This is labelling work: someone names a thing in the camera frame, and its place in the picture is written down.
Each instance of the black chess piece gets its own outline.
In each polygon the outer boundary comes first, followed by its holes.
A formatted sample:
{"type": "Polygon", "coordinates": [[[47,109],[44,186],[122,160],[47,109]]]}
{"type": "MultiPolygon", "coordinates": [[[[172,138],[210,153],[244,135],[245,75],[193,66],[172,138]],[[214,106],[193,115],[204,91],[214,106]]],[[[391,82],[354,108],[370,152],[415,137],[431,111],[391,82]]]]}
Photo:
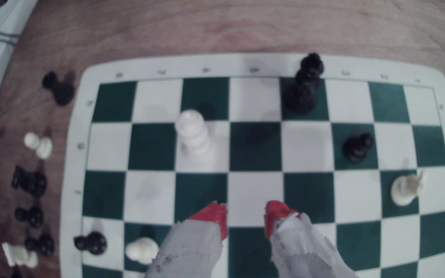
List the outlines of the black chess piece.
{"type": "Polygon", "coordinates": [[[34,251],[37,250],[37,248],[39,248],[39,242],[37,241],[37,239],[33,237],[27,237],[27,239],[25,240],[25,249],[34,251]]]}
{"type": "Polygon", "coordinates": [[[75,95],[75,88],[71,84],[60,82],[58,75],[53,71],[44,76],[42,86],[53,92],[54,100],[61,106],[69,104],[75,95]]]}
{"type": "Polygon", "coordinates": [[[15,210],[15,218],[20,222],[26,222],[29,217],[29,213],[22,208],[17,208],[15,210]]]}
{"type": "Polygon", "coordinates": [[[75,237],[74,242],[78,250],[88,250],[92,255],[101,255],[107,249],[106,237],[97,231],[91,232],[87,237],[75,237]]]}
{"type": "Polygon", "coordinates": [[[39,250],[42,255],[50,257],[54,253],[54,241],[48,234],[42,234],[38,240],[39,250]]]}
{"type": "Polygon", "coordinates": [[[21,187],[24,191],[32,194],[36,198],[40,198],[46,192],[47,180],[46,176],[39,172],[27,172],[22,167],[16,166],[11,181],[13,188],[21,187]]]}
{"type": "Polygon", "coordinates": [[[306,114],[317,104],[316,89],[320,84],[320,75],[324,64],[316,53],[309,54],[300,62],[300,69],[295,75],[295,83],[282,94],[283,103],[292,111],[306,114]]]}
{"type": "Polygon", "coordinates": [[[370,133],[348,138],[343,144],[343,152],[352,162],[362,161],[368,150],[374,145],[374,137],[370,133]]]}
{"type": "Polygon", "coordinates": [[[34,229],[39,229],[44,223],[44,214],[39,207],[32,207],[28,213],[29,225],[34,229]]]}

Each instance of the wooden table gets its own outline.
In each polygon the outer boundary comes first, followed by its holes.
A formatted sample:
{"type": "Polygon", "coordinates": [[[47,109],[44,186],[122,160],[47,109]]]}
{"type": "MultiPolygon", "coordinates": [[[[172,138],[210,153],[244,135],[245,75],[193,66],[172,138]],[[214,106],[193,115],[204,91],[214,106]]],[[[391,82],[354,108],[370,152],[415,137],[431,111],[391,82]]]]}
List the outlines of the wooden table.
{"type": "MultiPolygon", "coordinates": [[[[1,243],[22,244],[26,225],[13,216],[34,200],[10,187],[15,165],[41,169],[40,203],[59,247],[59,211],[68,123],[73,103],[58,107],[41,87],[48,70],[60,77],[117,59],[174,54],[317,51],[422,64],[445,75],[445,1],[401,0],[73,0],[40,1],[15,49],[0,91],[0,277],[9,276],[1,243]],[[49,160],[23,145],[26,132],[48,134],[49,160]]],[[[23,269],[24,277],[30,271],[23,269]]],[[[59,277],[59,249],[31,271],[59,277]]]]}

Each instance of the chess piece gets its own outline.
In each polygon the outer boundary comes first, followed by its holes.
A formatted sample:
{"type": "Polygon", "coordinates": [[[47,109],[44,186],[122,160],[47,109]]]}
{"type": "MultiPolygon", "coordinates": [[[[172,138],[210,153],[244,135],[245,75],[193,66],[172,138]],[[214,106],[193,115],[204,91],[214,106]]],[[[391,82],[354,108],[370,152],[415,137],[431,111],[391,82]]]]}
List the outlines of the chess piece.
{"type": "Polygon", "coordinates": [[[360,162],[373,145],[374,137],[370,133],[364,133],[348,138],[343,144],[343,152],[350,161],[360,162]]]}
{"type": "Polygon", "coordinates": [[[39,138],[33,132],[27,133],[23,142],[29,149],[35,150],[36,155],[43,160],[48,159],[53,151],[53,141],[49,137],[39,138]]]}
{"type": "Polygon", "coordinates": [[[22,208],[17,208],[15,210],[15,218],[20,222],[26,222],[29,217],[28,211],[22,208]]]}
{"type": "Polygon", "coordinates": [[[300,62],[300,69],[295,75],[295,83],[282,95],[283,103],[292,111],[306,114],[317,104],[316,89],[320,84],[320,75],[324,64],[316,53],[309,54],[300,62]]]}
{"type": "Polygon", "coordinates": [[[159,252],[158,244],[149,237],[141,237],[131,242],[126,247],[127,257],[143,265],[148,265],[159,252]]]}
{"type": "Polygon", "coordinates": [[[39,207],[32,207],[28,211],[23,208],[17,208],[15,210],[15,218],[21,222],[28,221],[30,227],[34,229],[42,227],[44,223],[44,214],[39,207]]]}
{"type": "Polygon", "coordinates": [[[420,171],[417,175],[397,177],[391,186],[392,201],[398,206],[409,205],[413,199],[419,196],[427,184],[427,175],[420,171]]]}
{"type": "Polygon", "coordinates": [[[39,172],[27,172],[17,165],[13,174],[13,180],[11,181],[11,187],[15,189],[21,187],[24,191],[32,194],[34,197],[40,198],[46,192],[46,176],[39,172]]]}
{"type": "Polygon", "coordinates": [[[46,257],[50,257],[54,253],[54,241],[48,234],[42,234],[37,241],[39,244],[40,253],[46,257]]]}
{"type": "Polygon", "coordinates": [[[24,246],[11,245],[4,242],[2,247],[10,267],[27,266],[29,268],[34,268],[39,262],[37,253],[35,251],[28,251],[24,246]]]}
{"type": "Polygon", "coordinates": [[[42,86],[51,90],[54,100],[60,106],[69,104],[75,95],[75,88],[71,84],[59,82],[55,72],[48,72],[42,80],[42,86]]]}
{"type": "Polygon", "coordinates": [[[88,236],[78,236],[74,238],[75,247],[80,250],[88,250],[92,255],[101,255],[106,252],[107,240],[102,233],[93,231],[88,236]]]}
{"type": "Polygon", "coordinates": [[[35,251],[39,248],[39,242],[33,237],[27,237],[25,240],[25,249],[35,251]]]}
{"type": "Polygon", "coordinates": [[[185,155],[194,162],[213,158],[215,145],[209,136],[202,115],[195,110],[185,110],[175,124],[178,138],[184,145],[185,155]]]}

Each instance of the white rook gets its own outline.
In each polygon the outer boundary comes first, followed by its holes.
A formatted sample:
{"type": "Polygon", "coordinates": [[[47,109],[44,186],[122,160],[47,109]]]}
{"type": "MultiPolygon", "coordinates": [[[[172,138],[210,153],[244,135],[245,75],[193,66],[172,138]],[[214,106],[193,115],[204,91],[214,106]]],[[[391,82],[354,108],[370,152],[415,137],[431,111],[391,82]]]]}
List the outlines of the white rook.
{"type": "Polygon", "coordinates": [[[195,110],[185,110],[175,124],[178,138],[185,146],[190,160],[202,162],[214,154],[214,145],[202,115],[195,110]]]}

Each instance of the white chess piece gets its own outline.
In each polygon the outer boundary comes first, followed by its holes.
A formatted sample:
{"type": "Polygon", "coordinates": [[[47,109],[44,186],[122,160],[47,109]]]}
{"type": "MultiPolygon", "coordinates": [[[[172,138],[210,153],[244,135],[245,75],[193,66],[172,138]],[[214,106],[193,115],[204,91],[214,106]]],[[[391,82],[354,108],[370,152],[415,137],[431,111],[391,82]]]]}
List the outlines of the white chess piece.
{"type": "Polygon", "coordinates": [[[3,247],[4,255],[10,267],[27,266],[28,268],[34,268],[39,262],[37,252],[28,251],[22,245],[11,245],[4,242],[1,246],[3,247]]]}
{"type": "Polygon", "coordinates": [[[427,175],[420,171],[417,175],[397,177],[392,183],[391,198],[398,206],[406,206],[419,196],[427,184],[427,175]]]}
{"type": "Polygon", "coordinates": [[[203,162],[213,157],[216,146],[209,136],[204,118],[198,111],[183,111],[176,121],[175,128],[190,160],[203,162]]]}
{"type": "Polygon", "coordinates": [[[130,260],[144,265],[150,264],[158,252],[159,246],[153,239],[148,237],[141,237],[129,243],[126,248],[127,257],[130,260]]]}
{"type": "Polygon", "coordinates": [[[47,159],[53,151],[53,141],[49,137],[39,138],[33,132],[27,133],[23,142],[29,149],[35,150],[40,159],[47,159]]]}

